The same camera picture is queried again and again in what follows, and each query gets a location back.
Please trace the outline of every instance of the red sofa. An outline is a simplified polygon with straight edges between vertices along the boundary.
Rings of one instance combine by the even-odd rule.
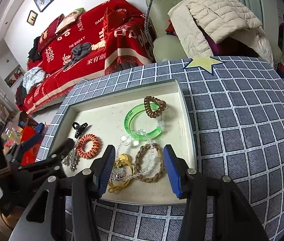
[[[28,70],[39,66],[49,76],[26,96],[20,109],[31,114],[67,94],[82,79],[95,79],[114,72],[119,63],[154,62],[152,48],[144,34],[144,20],[144,14],[125,0],[109,0],[83,13],[43,49],[42,60],[29,62]],[[102,40],[106,42],[105,47],[62,69],[77,44],[97,44]]]

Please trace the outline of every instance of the clothes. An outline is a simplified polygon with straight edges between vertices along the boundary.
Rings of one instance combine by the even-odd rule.
[[[78,62],[80,59],[83,59],[85,56],[87,56],[92,51],[91,47],[91,43],[83,43],[75,46],[71,51],[73,57],[64,65],[63,70],[65,70],[69,65],[74,64],[75,62]]]
[[[34,46],[33,48],[29,51],[29,58],[34,62],[34,61],[37,61],[37,60],[41,60],[42,59],[42,56],[38,53],[37,51],[37,47],[38,47],[38,41],[40,40],[40,36],[39,37],[36,37],[35,40],[34,40]]]
[[[23,81],[22,81],[21,84],[17,87],[15,94],[16,105],[21,111],[24,110],[23,107],[26,96],[27,92],[26,89],[23,87]]]
[[[23,87],[26,89],[26,93],[30,91],[38,84],[45,80],[46,72],[40,67],[34,67],[24,74]]]
[[[213,56],[200,26],[215,44],[230,36],[273,65],[271,46],[261,21],[237,0],[183,0],[168,14],[189,58]]]
[[[91,50],[92,50],[92,51],[95,51],[95,50],[100,49],[100,48],[103,48],[103,47],[105,47],[105,40],[100,41],[100,42],[98,42],[97,44],[93,44],[93,45],[91,46]]]

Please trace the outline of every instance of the orange spiral hair tie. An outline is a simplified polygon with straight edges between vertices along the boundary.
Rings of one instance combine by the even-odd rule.
[[[88,152],[83,151],[83,146],[90,140],[93,141],[93,146],[91,150]],[[77,154],[82,158],[92,158],[96,155],[99,148],[100,148],[100,142],[98,138],[93,134],[86,134],[79,140],[76,151]]]

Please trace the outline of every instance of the light green armchair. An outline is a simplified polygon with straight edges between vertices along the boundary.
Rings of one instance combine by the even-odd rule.
[[[187,58],[183,47],[176,36],[167,35],[165,30],[169,26],[169,10],[177,5],[182,0],[153,0],[150,10],[150,19],[155,29],[157,39],[154,41],[153,53],[155,60],[168,61]],[[282,58],[282,53],[278,45],[270,40],[274,62],[279,62]]]

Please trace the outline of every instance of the beige quilted jacket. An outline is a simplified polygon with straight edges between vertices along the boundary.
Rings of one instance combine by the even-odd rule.
[[[168,14],[189,58],[213,56],[199,25],[216,44],[230,36],[273,65],[271,46],[261,21],[237,0],[183,0]]]

